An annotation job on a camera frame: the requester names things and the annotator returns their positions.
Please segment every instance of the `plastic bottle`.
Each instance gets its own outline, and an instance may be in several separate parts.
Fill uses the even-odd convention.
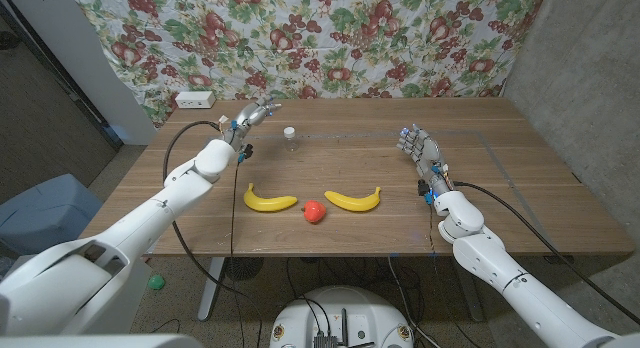
[[[284,129],[284,148],[289,152],[293,152],[298,149],[296,130],[293,127],[287,127]]]

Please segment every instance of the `red tomato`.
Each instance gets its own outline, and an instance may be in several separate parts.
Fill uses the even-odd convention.
[[[317,223],[324,217],[324,214],[327,213],[327,208],[320,202],[310,200],[304,204],[302,211],[307,221]]]

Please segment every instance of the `power outlet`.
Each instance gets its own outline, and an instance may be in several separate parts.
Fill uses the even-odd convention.
[[[213,92],[180,92],[176,97],[180,108],[211,108],[215,101]]]

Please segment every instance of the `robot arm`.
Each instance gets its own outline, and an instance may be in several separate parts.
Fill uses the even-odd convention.
[[[500,238],[484,225],[482,213],[449,182],[448,167],[429,134],[414,125],[412,132],[405,128],[400,136],[397,147],[411,156],[423,178],[419,193],[430,195],[427,202],[445,217],[438,230],[453,244],[456,261],[502,294],[545,344],[596,347],[619,338],[574,311],[505,251]]]
[[[174,169],[162,191],[104,232],[51,247],[4,279],[0,335],[83,333],[171,222],[206,196],[236,154],[250,153],[244,137],[280,106],[264,100],[249,104],[221,139]]]

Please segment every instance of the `banana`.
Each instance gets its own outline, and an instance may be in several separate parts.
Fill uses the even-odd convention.
[[[376,187],[376,192],[364,198],[351,198],[340,193],[326,191],[324,196],[338,207],[353,212],[364,212],[373,209],[380,203],[380,187]]]
[[[253,193],[253,183],[249,183],[249,189],[244,192],[244,203],[247,207],[258,212],[275,212],[289,208],[298,201],[298,198],[284,196],[277,198],[260,198]]]

